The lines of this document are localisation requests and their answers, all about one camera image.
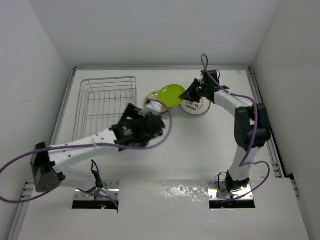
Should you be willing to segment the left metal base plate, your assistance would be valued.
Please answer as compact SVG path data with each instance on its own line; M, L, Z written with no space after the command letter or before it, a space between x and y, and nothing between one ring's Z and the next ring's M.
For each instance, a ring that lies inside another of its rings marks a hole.
M103 188L95 187L89 190L89 194L78 189L74 192L73 199L75 201L118 201L120 196L120 181L119 180L103 180Z

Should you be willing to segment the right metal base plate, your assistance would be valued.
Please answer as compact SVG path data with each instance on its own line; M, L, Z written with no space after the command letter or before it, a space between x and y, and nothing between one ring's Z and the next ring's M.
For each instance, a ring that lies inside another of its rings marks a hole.
M224 201L231 199L235 199L237 201L254 200L250 182L246 187L241 187L231 192L228 192L225 189L226 186L223 180L220 180L219 182L217 180L207 181L207 192L210 201Z

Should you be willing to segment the beige plate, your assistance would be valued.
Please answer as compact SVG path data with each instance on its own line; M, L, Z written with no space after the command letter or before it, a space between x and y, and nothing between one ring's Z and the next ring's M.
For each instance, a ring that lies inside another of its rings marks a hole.
M145 98L145 100L144 100L144 105L145 105L145 102L146 102L147 99L154 99L155 101L158 102L159 101L158 95L159 95L159 91L158 90L152 91L151 93L149 93L147 95L147 97Z

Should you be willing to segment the large white plate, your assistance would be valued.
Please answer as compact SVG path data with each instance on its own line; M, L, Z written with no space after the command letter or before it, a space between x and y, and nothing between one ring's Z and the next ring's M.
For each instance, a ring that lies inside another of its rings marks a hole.
M192 116L202 116L211 108L211 102L204 97L201 97L199 102L184 100L180 104L181 109Z

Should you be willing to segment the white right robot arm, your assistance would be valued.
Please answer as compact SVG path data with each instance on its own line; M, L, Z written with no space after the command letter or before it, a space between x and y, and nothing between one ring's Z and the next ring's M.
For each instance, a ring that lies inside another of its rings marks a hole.
M227 86L220 85L219 77L219 70L202 70L201 78L194 79L179 98L193 103L205 98L234 117L237 150L224 180L230 193L248 185L251 165L255 164L259 149L270 140L271 126L264 104L257 103L252 97L232 93Z

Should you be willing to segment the metal base plate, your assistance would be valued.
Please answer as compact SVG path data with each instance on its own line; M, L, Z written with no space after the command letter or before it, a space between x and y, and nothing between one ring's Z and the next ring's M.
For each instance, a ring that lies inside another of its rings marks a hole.
M226 186L223 180L220 180L219 182L217 180L207 181L207 192L210 201L224 201L231 199L235 199L237 201L254 200L250 182L246 187L241 187L231 192L228 192L225 189Z
M120 181L119 180L103 180L103 188L95 187L89 190L89 194L78 189L74 192L73 199L75 201L118 201L120 196Z

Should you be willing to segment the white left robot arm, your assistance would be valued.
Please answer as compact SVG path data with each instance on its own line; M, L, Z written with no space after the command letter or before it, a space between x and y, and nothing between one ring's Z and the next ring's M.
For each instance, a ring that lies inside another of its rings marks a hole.
M34 147L31 159L35 190L49 193L56 188L80 188L91 192L102 189L98 170L89 173L73 166L102 155L115 155L124 150L144 150L149 142L164 134L162 117L128 104L120 121L94 135L62 145L47 146L44 142Z

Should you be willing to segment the lime green plate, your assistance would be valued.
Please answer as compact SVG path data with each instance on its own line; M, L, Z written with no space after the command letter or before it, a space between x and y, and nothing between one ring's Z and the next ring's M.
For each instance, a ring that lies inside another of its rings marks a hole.
M185 88L179 84L170 84L163 87L158 92L157 99L167 105L169 108L180 105L184 100L180 95L185 92Z

